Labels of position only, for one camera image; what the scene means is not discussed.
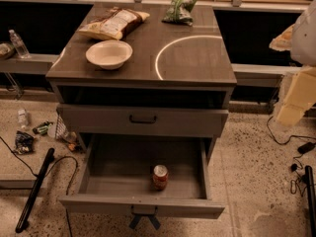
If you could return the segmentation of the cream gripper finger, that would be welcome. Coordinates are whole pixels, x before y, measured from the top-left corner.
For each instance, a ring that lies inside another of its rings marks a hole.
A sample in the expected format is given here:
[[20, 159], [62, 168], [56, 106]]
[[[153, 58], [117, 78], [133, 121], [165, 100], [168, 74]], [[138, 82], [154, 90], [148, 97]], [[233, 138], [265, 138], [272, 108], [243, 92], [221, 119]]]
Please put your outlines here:
[[289, 26], [280, 35], [274, 38], [269, 48], [276, 51], [290, 51], [291, 50], [291, 39], [292, 39], [293, 26]]
[[276, 120], [284, 126], [294, 126], [315, 104], [316, 67], [303, 66], [292, 76]]

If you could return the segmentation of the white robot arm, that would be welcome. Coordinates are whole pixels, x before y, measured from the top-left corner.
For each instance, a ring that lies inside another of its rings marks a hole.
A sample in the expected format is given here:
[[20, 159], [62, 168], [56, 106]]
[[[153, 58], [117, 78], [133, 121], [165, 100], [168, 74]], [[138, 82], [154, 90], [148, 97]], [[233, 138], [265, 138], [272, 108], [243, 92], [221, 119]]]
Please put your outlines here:
[[296, 125], [316, 104], [316, 13], [306, 9], [296, 22], [274, 38], [270, 49], [290, 52], [292, 60], [302, 64], [291, 77], [285, 96], [281, 100], [276, 121], [284, 126]]

